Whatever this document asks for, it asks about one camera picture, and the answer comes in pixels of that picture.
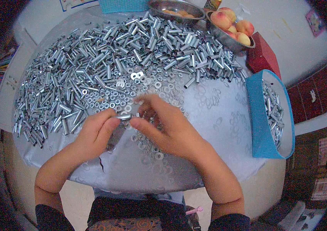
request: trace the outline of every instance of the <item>metal bowl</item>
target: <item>metal bowl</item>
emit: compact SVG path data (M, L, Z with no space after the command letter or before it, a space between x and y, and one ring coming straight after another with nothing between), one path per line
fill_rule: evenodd
M159 16L166 20L175 20L179 23L187 25L194 25L199 20L205 19L206 17L203 9L183 0L150 0L148 2L148 6L151 9L152 14L155 16ZM188 12L188 14L193 15L195 18L181 17L174 14L165 13L163 10L171 10L174 12L185 10Z
M211 18L210 18L212 13L213 13L213 11L209 11L206 13L206 18L207 18L206 27L207 27L207 30L210 30L212 32L212 34L220 41L221 44L223 44L229 50L231 50L235 53L256 47L256 44L255 44L252 36L249 36L249 38L251 40L251 45L246 46L246 45L234 40L230 35L228 35L223 30L221 30L218 26L216 26L214 23L212 23Z

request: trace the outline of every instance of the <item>dark clothing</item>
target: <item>dark clothing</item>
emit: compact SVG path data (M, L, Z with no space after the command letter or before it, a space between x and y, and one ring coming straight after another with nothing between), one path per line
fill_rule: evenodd
M74 230L68 219L58 210L46 205L35 208L38 229ZM185 207L169 201L128 200L97 197L93 202L86 230L191 230ZM248 231L249 217L242 214L224 215L211 222L209 231Z

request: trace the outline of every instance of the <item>black sleeve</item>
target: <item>black sleeve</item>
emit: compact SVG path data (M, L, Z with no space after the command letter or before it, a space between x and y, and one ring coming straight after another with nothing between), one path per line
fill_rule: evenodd
M239 214L227 214L211 221L209 231L249 231L250 218Z
M35 214L39 231L75 231L65 215L55 208L38 204L35 207Z

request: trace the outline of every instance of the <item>blue basket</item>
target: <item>blue basket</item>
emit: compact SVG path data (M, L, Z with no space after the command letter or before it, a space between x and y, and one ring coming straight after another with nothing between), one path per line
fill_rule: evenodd
M265 110L262 80L272 84L272 89L279 94L281 107L284 109L285 124L280 149L277 150ZM276 74L262 70L246 80L246 87L252 119L252 155L253 157L287 159L294 152L294 122L291 103L286 87Z
M99 0L102 12L139 12L148 10L148 0Z

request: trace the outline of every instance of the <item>round table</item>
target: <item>round table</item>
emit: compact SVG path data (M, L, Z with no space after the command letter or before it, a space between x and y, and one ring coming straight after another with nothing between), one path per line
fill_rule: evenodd
M134 14L141 16L144 12ZM131 15L132 13L103 14L99 6L83 9L56 25L38 45L32 59L50 47L60 35L68 35L75 28L83 31L95 27L96 23L101 25L103 19L121 22ZM246 69L244 61L245 57L237 59ZM183 107L189 114L188 120L212 144L237 179L242 181L255 175L267 159L252 157L250 110L245 84L238 78L231 83L220 79L203 79L201 83L183 90ZM134 113L139 105L132 106L131 112ZM33 147L24 136L14 137L14 141L26 164L41 167L50 157L74 141L80 130L81 127L68 136L60 132L50 133L43 149ZM142 152L136 141L132 141L134 135L137 135L137 131L133 128L118 128L110 140L115 149L102 153L100 159L83 163L73 172L70 180L105 191L130 193L165 193L204 186L189 161L166 154L161 160L152 158Z

